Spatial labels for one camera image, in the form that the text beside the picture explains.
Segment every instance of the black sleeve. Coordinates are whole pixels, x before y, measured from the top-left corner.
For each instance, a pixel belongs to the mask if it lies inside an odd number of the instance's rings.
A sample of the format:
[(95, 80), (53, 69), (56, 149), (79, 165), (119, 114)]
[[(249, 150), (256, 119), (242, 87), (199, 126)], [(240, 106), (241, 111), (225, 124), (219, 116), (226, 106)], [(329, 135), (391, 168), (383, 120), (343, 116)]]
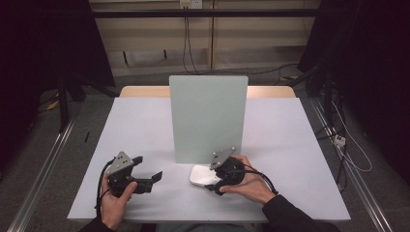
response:
[(316, 222), (303, 211), (292, 205), (282, 195), (277, 195), (271, 199), (266, 203), (262, 211), (275, 232), (339, 231), (330, 223)]
[(106, 225), (99, 219), (94, 218), (90, 223), (86, 224), (79, 232), (114, 232), (110, 228), (106, 227)]

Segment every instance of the hand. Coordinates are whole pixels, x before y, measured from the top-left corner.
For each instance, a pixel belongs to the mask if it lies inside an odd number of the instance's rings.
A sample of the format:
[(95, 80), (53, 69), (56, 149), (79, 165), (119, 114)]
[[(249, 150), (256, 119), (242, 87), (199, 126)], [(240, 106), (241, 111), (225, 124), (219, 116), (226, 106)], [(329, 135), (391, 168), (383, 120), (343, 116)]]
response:
[[(243, 164), (246, 170), (252, 170), (247, 157), (245, 156), (231, 156)], [(241, 184), (236, 186), (223, 186), (220, 188), (221, 192), (239, 193), (251, 201), (258, 202), (265, 205), (268, 201), (275, 197), (275, 194), (268, 188), (265, 180), (257, 174), (247, 173)]]
[(117, 230), (126, 212), (127, 202), (131, 199), (136, 189), (136, 182), (131, 182), (121, 197), (112, 195), (108, 186), (108, 176), (102, 177), (102, 193), (108, 192), (102, 197), (102, 223), (112, 230)]

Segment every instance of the person's left hand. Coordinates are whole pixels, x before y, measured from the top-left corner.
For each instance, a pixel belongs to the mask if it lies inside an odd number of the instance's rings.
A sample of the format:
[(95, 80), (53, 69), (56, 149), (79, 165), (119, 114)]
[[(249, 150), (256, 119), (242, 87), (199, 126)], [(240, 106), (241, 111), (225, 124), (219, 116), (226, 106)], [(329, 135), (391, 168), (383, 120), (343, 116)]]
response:
[(102, 177), (102, 193), (108, 192), (102, 197), (102, 223), (112, 230), (117, 230), (126, 212), (127, 202), (131, 199), (136, 189), (136, 182), (131, 182), (124, 193), (118, 198), (112, 195), (108, 186), (108, 176)]

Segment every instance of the metal bar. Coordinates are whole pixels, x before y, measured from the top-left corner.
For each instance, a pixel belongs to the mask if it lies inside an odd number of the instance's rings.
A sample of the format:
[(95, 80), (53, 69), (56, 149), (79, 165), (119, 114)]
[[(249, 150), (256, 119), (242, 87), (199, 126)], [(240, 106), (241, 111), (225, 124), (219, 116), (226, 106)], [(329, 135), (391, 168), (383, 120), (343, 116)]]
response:
[(338, 9), (175, 9), (175, 10), (94, 10), (91, 13), (77, 11), (39, 11), (40, 15), (93, 16), (94, 18), (116, 17), (316, 17), (345, 15)]
[(54, 166), (63, 150), (63, 147), (70, 135), (70, 132), (73, 128), (74, 119), (69, 121), (69, 124), (62, 133), (59, 133), (56, 141), (48, 154), (48, 157), (43, 165), (42, 170), (37, 176), (36, 181), (33, 186), (30, 188), (26, 198), (24, 199), (23, 204), (18, 209), (15, 218), (10, 225), (8, 232), (23, 232), (30, 220), (30, 217), (33, 215), (34, 210), (36, 209), (37, 203), (42, 196), (45, 185), (48, 182), (48, 179), (54, 169)]
[[(322, 126), (329, 126), (326, 122), (325, 116), (323, 115), (324, 108), (320, 104), (320, 102), (310, 99), (310, 103), (312, 104), (313, 109), (316, 112)], [(327, 134), (332, 134), (331, 130), (334, 130), (334, 128), (327, 127), (325, 128), (325, 130)], [(335, 144), (334, 146), (337, 148), (338, 157), (342, 159), (342, 152), (340, 148), (336, 146)], [(345, 155), (347, 156), (348, 159), (351, 159), (347, 152)], [(383, 213), (382, 208), (380, 207), (379, 203), (377, 202), (377, 200), (371, 193), (365, 180), (362, 178), (362, 175), (360, 174), (360, 172), (346, 162), (343, 165), (346, 168), (346, 173), (348, 174), (350, 180), (352, 181), (352, 184), (355, 187), (356, 192), (359, 194), (360, 198), (362, 199), (370, 218), (373, 220), (373, 223), (376, 226), (377, 231), (393, 232), (393, 229), (391, 225), (389, 224), (385, 214)]]

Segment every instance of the white table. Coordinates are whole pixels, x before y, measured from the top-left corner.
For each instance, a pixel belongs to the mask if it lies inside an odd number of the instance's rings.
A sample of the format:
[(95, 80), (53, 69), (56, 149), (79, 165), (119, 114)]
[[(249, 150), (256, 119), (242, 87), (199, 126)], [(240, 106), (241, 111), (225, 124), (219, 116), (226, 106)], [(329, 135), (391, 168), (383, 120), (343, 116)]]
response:
[[(116, 99), (68, 219), (94, 218), (103, 166), (120, 151), (144, 161), (136, 178), (163, 171), (149, 194), (134, 195), (126, 220), (262, 222), (262, 206), (236, 194), (218, 196), (189, 181), (194, 164), (175, 163), (168, 98)], [(314, 219), (350, 216), (299, 99), (248, 99), (242, 151), (276, 189)]]

